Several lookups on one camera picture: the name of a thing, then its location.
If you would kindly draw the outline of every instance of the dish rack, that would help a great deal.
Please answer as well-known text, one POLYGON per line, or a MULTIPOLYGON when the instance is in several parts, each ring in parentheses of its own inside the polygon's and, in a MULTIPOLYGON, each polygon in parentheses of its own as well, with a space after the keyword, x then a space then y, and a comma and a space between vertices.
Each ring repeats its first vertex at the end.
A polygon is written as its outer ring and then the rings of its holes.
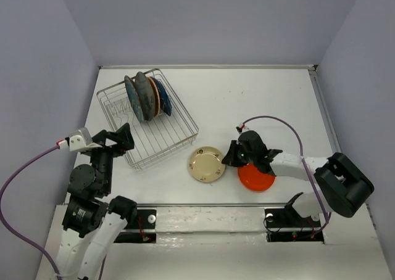
POLYGON ((123 81, 96 94, 113 131, 117 131, 125 123, 130 124, 135 149, 129 150, 125 158, 135 169, 153 165, 176 150, 191 144, 199 132, 198 126, 162 71, 155 68, 144 74, 155 77, 165 87, 173 107, 170 117, 161 111, 153 120, 140 123, 131 108, 123 81))

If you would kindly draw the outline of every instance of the red plate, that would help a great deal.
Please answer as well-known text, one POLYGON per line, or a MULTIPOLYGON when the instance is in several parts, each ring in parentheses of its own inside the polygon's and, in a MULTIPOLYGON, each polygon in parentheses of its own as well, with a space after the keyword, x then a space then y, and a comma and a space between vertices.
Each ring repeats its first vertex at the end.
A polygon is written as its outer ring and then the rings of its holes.
POLYGON ((248 164, 237 168, 237 174, 244 186, 254 192, 263 192, 272 186, 276 176, 261 173, 257 167, 248 164))

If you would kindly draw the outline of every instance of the white table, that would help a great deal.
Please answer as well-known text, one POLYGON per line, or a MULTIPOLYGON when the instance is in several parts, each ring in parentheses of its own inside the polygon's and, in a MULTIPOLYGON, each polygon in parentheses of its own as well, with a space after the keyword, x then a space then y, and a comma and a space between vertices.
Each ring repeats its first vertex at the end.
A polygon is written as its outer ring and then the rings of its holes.
MULTIPOLYGON (((92 135, 110 126, 96 93, 148 69, 102 69, 86 119, 92 135)), ((287 202, 297 192, 312 191, 309 183, 277 178, 263 193, 251 192, 239 181, 235 168, 227 168, 215 183, 194 180, 187 171, 189 155, 198 147, 214 146, 224 154, 230 141, 237 139, 235 127, 256 115, 274 115, 290 123, 301 136, 305 154, 327 156, 332 148, 306 69, 163 69, 185 107, 199 127, 192 146, 176 152, 170 159, 143 172, 132 170, 124 158, 114 160, 112 193, 108 202, 123 195, 139 204, 235 204, 287 202)), ((269 148, 299 153, 294 134, 274 120, 256 120, 248 124, 260 133, 269 148)), ((76 165, 89 162, 78 155, 76 165)))
MULTIPOLYGON (((86 120, 91 134, 109 129, 96 93, 138 70, 99 72, 86 120)), ((336 150, 335 139, 328 137, 332 131, 328 130, 327 115, 322 113, 323 102, 306 69, 207 67, 162 71, 195 119, 199 135, 192 147, 142 173, 133 171, 125 159, 115 159, 112 193, 105 200, 122 195, 139 204, 161 204, 157 208, 158 237, 156 244, 114 244, 102 280, 391 279, 366 206, 351 219, 334 214, 324 231, 325 244, 268 243, 262 226, 263 209, 242 204, 287 202, 297 192, 311 191, 306 182, 278 179, 268 191, 256 194, 243 188, 233 168, 227 168, 212 186, 195 181, 187 173, 186 159, 195 148, 211 145, 226 152, 230 140, 238 136, 235 126, 255 115, 275 115, 292 124, 301 135, 306 155, 330 155, 336 150), (181 204, 195 205, 170 207, 181 204)), ((294 135, 281 123, 261 120, 249 126, 269 147, 298 153, 294 135)), ((78 156, 75 164, 88 161, 78 156)), ((54 256, 65 208, 57 207, 46 244, 54 256)), ((44 258, 37 279, 47 279, 51 273, 44 258)))

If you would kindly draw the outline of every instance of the blue plate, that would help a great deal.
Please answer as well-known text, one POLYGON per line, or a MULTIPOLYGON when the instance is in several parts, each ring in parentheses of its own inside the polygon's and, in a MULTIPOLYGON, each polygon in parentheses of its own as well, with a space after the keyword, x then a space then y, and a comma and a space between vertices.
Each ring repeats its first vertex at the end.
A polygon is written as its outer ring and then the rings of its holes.
POLYGON ((158 91, 159 91, 160 108, 168 116, 171 116, 173 107, 172 107, 172 103, 170 102, 170 98, 167 95, 165 87, 163 86, 163 84, 159 80, 157 80, 153 76, 151 78, 154 80, 154 82, 156 84, 156 87, 158 88, 158 91))
POLYGON ((133 86, 132 80, 129 76, 125 75, 125 88, 128 93, 128 98, 130 101, 131 109, 133 109, 138 121, 144 121, 144 113, 141 108, 140 99, 138 97, 137 91, 133 86))
POLYGON ((155 93, 147 77, 142 72, 136 74, 134 87, 140 99, 144 119, 151 121, 155 115, 155 93))

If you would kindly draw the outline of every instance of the white wall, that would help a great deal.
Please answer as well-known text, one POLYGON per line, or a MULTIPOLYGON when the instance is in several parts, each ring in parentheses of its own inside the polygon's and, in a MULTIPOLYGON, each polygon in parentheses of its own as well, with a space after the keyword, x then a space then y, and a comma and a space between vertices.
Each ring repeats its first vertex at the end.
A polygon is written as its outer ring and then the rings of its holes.
MULTIPOLYGON (((0 186, 85 122, 98 68, 63 0, 0 0, 0 186)), ((43 245, 75 156, 54 152, 6 191, 9 223, 43 245)), ((41 254, 0 224, 0 279, 35 279, 41 254)))
POLYGON ((395 276, 394 12, 394 0, 357 0, 318 74, 343 152, 376 187, 369 204, 395 276))
POLYGON ((318 64, 355 0, 64 0, 99 65, 318 64))

